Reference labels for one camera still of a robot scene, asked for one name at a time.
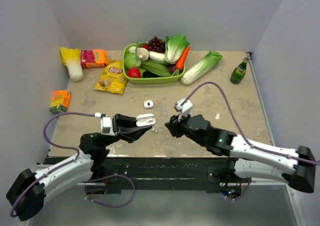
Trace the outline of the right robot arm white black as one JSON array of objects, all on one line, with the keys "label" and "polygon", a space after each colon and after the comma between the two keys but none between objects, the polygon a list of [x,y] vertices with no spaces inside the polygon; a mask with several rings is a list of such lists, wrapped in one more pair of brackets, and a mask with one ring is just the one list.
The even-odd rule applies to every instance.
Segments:
[{"label": "right robot arm white black", "polygon": [[165,126],[172,137],[186,136],[213,155],[234,158],[234,165],[223,169],[222,175],[228,182],[257,177],[285,182],[300,192],[314,192],[316,161],[308,147],[280,148],[248,140],[213,127],[201,115],[174,115]]}]

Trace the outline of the white oval case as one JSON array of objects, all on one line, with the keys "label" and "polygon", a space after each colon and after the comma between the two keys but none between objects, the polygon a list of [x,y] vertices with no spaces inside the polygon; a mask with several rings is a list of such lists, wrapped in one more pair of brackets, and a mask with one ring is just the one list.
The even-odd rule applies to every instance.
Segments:
[{"label": "white oval case", "polygon": [[156,123],[156,118],[153,114],[141,114],[136,117],[136,125],[137,127],[143,126],[153,126]]}]

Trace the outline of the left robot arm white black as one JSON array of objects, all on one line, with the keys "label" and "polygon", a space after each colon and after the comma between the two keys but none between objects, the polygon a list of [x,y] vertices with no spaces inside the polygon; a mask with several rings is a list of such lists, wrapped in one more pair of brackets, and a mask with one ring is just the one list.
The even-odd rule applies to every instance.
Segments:
[{"label": "left robot arm white black", "polygon": [[26,221],[38,214],[44,204],[72,186],[103,178],[100,167],[108,154],[107,146],[119,140],[133,143],[152,129],[156,120],[153,114],[129,117],[104,113],[82,114],[100,119],[100,132],[84,134],[75,154],[50,167],[22,171],[6,193],[11,204],[10,216]]}]

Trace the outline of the white earbud charging case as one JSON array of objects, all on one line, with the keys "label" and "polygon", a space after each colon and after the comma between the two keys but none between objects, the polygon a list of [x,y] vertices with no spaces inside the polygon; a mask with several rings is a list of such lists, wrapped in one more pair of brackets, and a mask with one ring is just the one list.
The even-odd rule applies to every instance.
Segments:
[{"label": "white earbud charging case", "polygon": [[154,102],[152,100],[146,100],[143,103],[144,108],[150,109],[154,107]]}]

